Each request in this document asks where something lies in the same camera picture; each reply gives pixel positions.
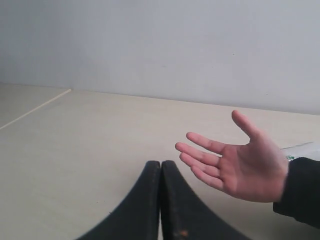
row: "black jacket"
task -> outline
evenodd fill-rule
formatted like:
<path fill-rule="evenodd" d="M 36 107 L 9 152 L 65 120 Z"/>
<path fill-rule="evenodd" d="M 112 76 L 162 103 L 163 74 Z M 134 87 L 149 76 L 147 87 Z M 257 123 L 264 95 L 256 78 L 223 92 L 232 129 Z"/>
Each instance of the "black jacket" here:
<path fill-rule="evenodd" d="M 300 157 L 289 163 L 283 195 L 273 211 L 320 228 L 320 161 Z"/>

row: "table surface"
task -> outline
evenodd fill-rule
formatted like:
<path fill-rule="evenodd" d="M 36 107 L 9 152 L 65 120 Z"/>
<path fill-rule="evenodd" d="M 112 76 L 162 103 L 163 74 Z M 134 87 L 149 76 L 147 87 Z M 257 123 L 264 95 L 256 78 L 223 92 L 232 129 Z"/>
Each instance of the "table surface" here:
<path fill-rule="evenodd" d="M 18 91 L 25 97 L 0 98 L 2 125 L 65 91 L 19 88 L 33 90 Z M 79 237 L 121 202 L 148 160 L 174 160 L 200 198 L 253 240 L 319 239 L 318 230 L 274 213 L 272 204 L 234 199 L 206 186 L 180 162 L 174 145 L 186 141 L 189 131 L 245 144 L 247 136 L 231 120 L 233 109 L 248 115 L 280 147 L 320 140 L 317 115 L 77 90 L 2 128 L 1 239 Z"/>

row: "open hand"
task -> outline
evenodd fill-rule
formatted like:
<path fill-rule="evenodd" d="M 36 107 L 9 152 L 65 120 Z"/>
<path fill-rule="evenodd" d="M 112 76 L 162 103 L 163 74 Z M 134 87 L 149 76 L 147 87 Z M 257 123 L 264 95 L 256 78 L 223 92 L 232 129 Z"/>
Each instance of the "open hand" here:
<path fill-rule="evenodd" d="M 279 202 L 289 161 L 280 148 L 249 119 L 232 112 L 234 123 L 250 138 L 246 145 L 230 145 L 188 132 L 193 143 L 213 152 L 200 151 L 178 142 L 180 159 L 207 185 L 235 198 L 252 202 Z"/>

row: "black curved object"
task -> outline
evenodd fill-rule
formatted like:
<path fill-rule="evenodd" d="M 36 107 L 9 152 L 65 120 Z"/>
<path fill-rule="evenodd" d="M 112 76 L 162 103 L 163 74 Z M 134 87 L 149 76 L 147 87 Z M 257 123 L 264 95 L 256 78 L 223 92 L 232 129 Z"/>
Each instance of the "black curved object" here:
<path fill-rule="evenodd" d="M 164 240 L 249 240 L 200 200 L 173 161 L 162 163 L 160 209 Z"/>
<path fill-rule="evenodd" d="M 148 161 L 120 205 L 78 240 L 157 240 L 160 163 Z"/>

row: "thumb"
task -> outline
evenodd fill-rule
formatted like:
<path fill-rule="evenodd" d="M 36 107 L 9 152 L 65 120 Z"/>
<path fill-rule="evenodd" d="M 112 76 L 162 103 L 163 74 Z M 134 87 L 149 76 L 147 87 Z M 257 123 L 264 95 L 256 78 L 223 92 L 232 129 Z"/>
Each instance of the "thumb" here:
<path fill-rule="evenodd" d="M 231 114 L 233 122 L 249 136 L 250 139 L 257 136 L 260 130 L 245 115 L 234 110 Z"/>

